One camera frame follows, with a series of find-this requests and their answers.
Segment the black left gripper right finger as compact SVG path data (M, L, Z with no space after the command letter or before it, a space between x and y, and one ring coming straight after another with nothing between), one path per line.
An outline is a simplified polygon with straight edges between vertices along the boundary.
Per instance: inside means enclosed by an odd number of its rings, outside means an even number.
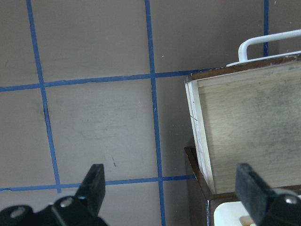
M236 169L235 193L256 225L260 225L277 197L272 189L247 163Z

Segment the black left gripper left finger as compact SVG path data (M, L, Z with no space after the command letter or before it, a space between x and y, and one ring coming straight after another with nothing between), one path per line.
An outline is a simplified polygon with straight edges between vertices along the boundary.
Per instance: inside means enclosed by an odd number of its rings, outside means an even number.
M92 216L98 216L105 196L104 165L93 164L75 193Z

